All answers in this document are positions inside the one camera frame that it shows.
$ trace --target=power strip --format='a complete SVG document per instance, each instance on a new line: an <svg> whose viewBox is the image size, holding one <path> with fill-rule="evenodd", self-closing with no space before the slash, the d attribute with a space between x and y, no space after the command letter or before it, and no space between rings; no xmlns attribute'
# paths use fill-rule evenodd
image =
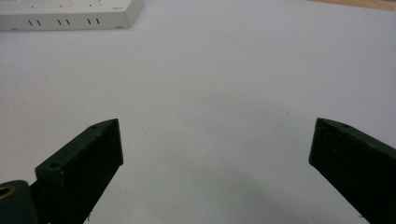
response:
<svg viewBox="0 0 396 224"><path fill-rule="evenodd" d="M130 28L144 0L0 0L0 31Z"/></svg>

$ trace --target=black plastic part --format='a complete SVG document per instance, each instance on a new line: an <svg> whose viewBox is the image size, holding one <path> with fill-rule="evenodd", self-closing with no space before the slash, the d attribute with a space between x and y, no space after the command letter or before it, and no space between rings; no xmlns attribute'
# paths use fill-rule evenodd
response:
<svg viewBox="0 0 396 224"><path fill-rule="evenodd" d="M22 180L0 185L1 224L39 224L29 185Z"/></svg>
<svg viewBox="0 0 396 224"><path fill-rule="evenodd" d="M372 224L396 223L396 149L318 119L309 162Z"/></svg>
<svg viewBox="0 0 396 224"><path fill-rule="evenodd" d="M37 210L49 211L42 223L82 224L122 164L117 119L78 135L35 168Z"/></svg>

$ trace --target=white table surface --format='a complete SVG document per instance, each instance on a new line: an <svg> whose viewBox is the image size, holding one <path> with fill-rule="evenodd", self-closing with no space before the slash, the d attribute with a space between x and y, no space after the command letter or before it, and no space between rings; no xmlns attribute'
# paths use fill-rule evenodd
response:
<svg viewBox="0 0 396 224"><path fill-rule="evenodd" d="M396 147L396 13L146 0L128 30L0 33L0 182L120 119L93 224L367 223L308 164L317 117Z"/></svg>

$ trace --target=screw hole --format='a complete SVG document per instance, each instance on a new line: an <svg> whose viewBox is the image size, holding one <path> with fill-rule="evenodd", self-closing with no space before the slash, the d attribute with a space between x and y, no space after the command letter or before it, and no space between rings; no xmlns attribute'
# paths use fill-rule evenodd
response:
<svg viewBox="0 0 396 224"><path fill-rule="evenodd" d="M5 186L0 188L0 199L4 199L15 191L14 186Z"/></svg>
<svg viewBox="0 0 396 224"><path fill-rule="evenodd" d="M59 168L60 166L61 166L61 163L59 161L56 161L56 162L51 163L49 168L56 169L56 168Z"/></svg>

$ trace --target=white power strip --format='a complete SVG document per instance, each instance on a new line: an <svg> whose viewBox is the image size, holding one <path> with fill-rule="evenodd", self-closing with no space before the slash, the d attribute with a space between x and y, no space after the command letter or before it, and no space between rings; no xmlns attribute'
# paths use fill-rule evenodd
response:
<svg viewBox="0 0 396 224"><path fill-rule="evenodd" d="M0 31L129 28L144 0L0 0Z"/></svg>

